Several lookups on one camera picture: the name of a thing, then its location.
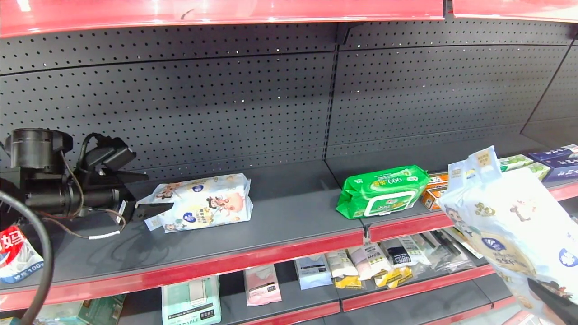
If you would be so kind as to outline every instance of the mint green box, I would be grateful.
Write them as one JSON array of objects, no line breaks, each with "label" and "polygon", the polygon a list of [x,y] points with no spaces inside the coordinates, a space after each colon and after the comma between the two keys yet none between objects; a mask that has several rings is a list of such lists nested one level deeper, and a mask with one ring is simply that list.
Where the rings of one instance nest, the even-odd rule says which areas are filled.
[{"label": "mint green box", "polygon": [[0,319],[0,325],[20,325],[20,319],[16,317],[8,317]]},{"label": "mint green box", "polygon": [[46,305],[36,317],[36,325],[116,325],[122,302],[104,297],[66,304]]}]

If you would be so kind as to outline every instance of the light blue package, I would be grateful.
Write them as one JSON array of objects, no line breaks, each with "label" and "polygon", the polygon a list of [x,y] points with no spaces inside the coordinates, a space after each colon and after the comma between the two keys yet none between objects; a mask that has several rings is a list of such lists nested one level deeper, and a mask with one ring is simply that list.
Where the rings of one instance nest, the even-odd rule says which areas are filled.
[{"label": "light blue package", "polygon": [[221,322],[218,277],[162,287],[162,325],[210,325]]},{"label": "light blue package", "polygon": [[299,258],[295,260],[295,268],[301,290],[333,284],[331,272],[323,254]]}]

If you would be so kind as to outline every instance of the store shelf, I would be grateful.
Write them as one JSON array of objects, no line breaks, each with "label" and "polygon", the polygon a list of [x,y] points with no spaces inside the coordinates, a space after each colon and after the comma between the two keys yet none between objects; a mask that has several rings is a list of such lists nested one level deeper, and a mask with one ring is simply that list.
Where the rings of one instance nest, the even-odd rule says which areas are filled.
[{"label": "store shelf", "polygon": [[[523,135],[489,136],[460,142],[427,143],[420,147],[341,156],[328,159],[327,164],[338,183],[343,184],[350,175],[403,165],[415,164],[429,171],[444,171],[447,170],[449,163],[463,160],[469,154],[491,145],[495,145],[500,157],[547,148]],[[577,181],[545,183],[544,185],[558,200],[565,200],[578,195]],[[416,202],[415,206],[408,210],[386,216],[364,218],[361,221],[369,228],[370,238],[374,242],[453,225],[441,210],[429,211],[421,202]]]},{"label": "store shelf", "polygon": [[312,21],[443,20],[443,1],[414,0],[2,0],[2,37],[93,28],[303,23]]},{"label": "store shelf", "polygon": [[[339,297],[333,286],[302,291],[293,261],[276,264],[275,270],[283,301],[254,307],[247,307],[242,271],[221,275],[220,324],[294,324],[339,313]],[[161,323],[161,289],[127,295],[118,325]]]},{"label": "store shelf", "polygon": [[577,0],[454,0],[456,18],[500,18],[578,22]]},{"label": "store shelf", "polygon": [[324,320],[327,325],[384,324],[384,322],[396,325],[417,325],[455,317],[466,312],[469,312],[471,316],[477,315],[489,311],[491,306],[490,300],[480,288],[473,281],[467,281],[332,315],[325,317]]},{"label": "store shelf", "polygon": [[[248,222],[173,234],[130,223],[120,235],[103,241],[54,234],[54,283],[46,303],[151,289],[363,243],[362,224],[335,211],[340,189],[322,161],[244,173],[251,178],[249,195],[255,205]],[[138,192],[149,193],[154,186],[141,184]],[[115,230],[102,225],[112,223],[104,218],[78,220],[73,229],[82,234]],[[39,278],[37,272],[3,285],[2,309],[27,307]]]}]

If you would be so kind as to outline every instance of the red shelf top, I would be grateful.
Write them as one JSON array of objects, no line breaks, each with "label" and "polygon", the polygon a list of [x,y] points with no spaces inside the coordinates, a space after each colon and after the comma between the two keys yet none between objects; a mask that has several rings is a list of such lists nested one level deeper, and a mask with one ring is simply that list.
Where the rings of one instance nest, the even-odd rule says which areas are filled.
[{"label": "red shelf top", "polygon": [[578,22],[578,0],[454,0],[458,18]]},{"label": "red shelf top", "polygon": [[155,25],[441,20],[442,0],[0,0],[0,36]]}]

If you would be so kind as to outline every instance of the white label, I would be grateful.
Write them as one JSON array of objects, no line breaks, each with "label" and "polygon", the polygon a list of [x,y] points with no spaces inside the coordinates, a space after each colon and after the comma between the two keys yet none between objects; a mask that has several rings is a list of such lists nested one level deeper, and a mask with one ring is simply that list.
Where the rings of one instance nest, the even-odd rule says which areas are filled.
[{"label": "white label", "polygon": [[144,221],[144,223],[146,224],[147,228],[149,229],[149,231],[153,231],[158,227],[161,227],[162,224],[160,221],[158,221],[158,218],[156,216],[154,217],[150,217],[148,219],[146,219]]}]

